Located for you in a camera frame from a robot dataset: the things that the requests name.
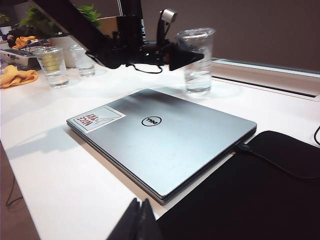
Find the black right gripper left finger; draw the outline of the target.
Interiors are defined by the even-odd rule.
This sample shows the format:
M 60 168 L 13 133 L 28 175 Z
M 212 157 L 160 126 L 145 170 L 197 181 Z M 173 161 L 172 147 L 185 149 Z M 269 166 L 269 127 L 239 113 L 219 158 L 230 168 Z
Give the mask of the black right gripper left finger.
M 140 203 L 134 198 L 107 237 L 108 240 L 135 240 Z

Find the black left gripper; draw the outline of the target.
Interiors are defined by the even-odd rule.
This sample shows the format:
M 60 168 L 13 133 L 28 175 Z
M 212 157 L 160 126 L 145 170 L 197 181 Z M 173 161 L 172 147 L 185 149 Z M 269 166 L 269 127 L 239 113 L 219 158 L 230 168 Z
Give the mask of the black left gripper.
M 203 59 L 202 53 L 180 49 L 176 44 L 165 41 L 157 44 L 156 41 L 146 41 L 139 48 L 139 63 L 147 65 L 169 65 L 174 71 Z

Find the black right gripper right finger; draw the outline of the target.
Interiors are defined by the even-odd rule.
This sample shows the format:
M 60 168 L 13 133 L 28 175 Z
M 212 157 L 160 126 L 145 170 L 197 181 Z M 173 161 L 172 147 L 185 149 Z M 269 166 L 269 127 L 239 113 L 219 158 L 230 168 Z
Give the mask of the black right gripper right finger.
M 162 240 L 163 236 L 155 219 L 150 201 L 146 198 L 141 205 L 140 239 Z

